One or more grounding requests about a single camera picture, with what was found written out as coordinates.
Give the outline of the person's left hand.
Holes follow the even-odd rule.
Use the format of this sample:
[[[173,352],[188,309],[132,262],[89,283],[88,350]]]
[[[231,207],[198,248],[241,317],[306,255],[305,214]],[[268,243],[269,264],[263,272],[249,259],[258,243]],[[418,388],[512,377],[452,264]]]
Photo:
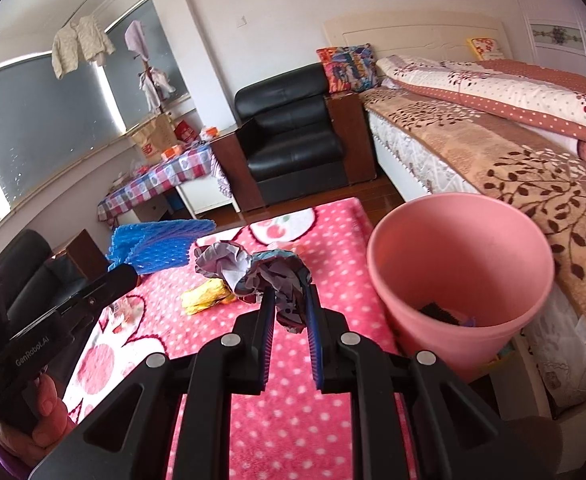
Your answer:
[[[0,420],[0,446],[30,468],[38,465],[76,427],[48,374],[41,374],[37,382],[37,408],[40,417],[31,434],[23,434]]]

